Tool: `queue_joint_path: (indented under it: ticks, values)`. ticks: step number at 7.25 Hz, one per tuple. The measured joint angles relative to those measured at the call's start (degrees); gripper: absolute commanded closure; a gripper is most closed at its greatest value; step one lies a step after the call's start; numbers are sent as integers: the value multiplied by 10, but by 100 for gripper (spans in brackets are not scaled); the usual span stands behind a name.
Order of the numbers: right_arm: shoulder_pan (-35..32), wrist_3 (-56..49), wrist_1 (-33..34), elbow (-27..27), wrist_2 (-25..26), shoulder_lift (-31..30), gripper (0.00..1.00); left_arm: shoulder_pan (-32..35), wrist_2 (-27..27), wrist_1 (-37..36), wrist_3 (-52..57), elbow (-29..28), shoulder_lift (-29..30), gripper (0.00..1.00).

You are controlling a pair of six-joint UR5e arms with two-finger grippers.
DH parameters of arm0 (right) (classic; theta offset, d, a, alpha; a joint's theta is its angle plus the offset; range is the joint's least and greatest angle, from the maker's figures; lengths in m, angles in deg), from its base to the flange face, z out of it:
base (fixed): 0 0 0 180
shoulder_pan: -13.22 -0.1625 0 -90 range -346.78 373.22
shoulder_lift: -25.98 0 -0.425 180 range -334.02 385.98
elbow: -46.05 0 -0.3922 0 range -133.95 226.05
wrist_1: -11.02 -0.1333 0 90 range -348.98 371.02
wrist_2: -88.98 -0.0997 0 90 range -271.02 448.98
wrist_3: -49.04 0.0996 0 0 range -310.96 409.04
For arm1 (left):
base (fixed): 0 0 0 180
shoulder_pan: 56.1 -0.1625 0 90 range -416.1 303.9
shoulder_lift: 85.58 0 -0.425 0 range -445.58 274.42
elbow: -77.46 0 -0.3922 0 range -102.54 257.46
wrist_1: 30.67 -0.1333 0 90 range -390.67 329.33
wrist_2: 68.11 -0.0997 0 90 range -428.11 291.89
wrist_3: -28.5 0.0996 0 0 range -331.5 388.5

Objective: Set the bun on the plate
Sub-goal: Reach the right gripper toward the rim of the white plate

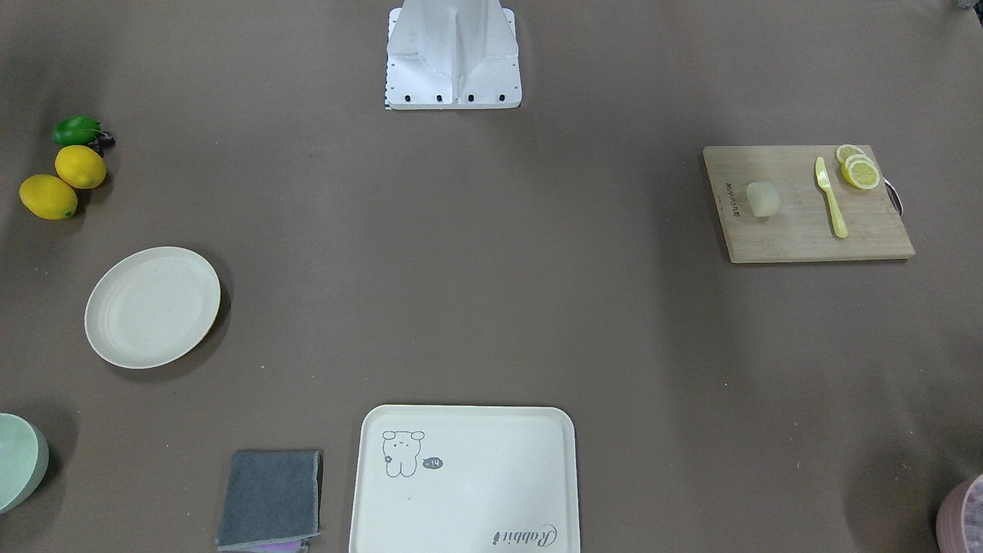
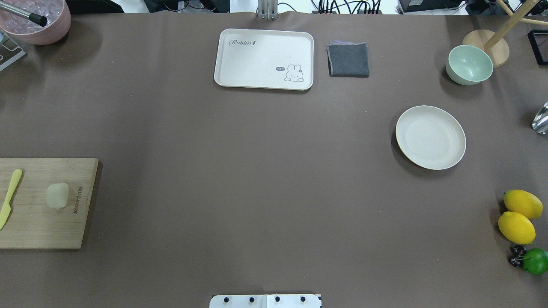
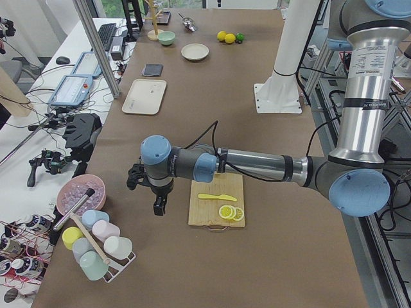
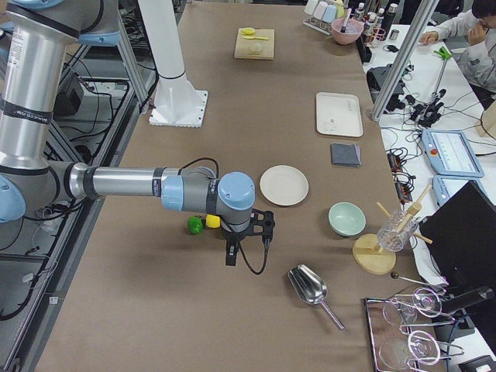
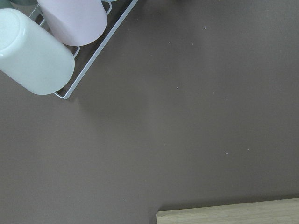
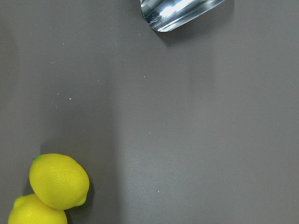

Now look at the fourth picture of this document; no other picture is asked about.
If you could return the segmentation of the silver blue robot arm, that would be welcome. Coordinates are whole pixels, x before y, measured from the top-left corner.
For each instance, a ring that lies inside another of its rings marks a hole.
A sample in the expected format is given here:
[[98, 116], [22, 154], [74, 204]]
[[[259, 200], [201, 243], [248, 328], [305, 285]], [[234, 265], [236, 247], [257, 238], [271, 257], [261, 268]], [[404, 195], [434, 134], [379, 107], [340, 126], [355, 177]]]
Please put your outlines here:
[[1, 95], [1, 221], [11, 222], [60, 200], [107, 195], [158, 197], [176, 211], [217, 215], [234, 265], [254, 233], [255, 187], [241, 172], [219, 176], [203, 167], [91, 167], [44, 156], [64, 54], [69, 45], [115, 46], [115, 1], [10, 1], [12, 41]]

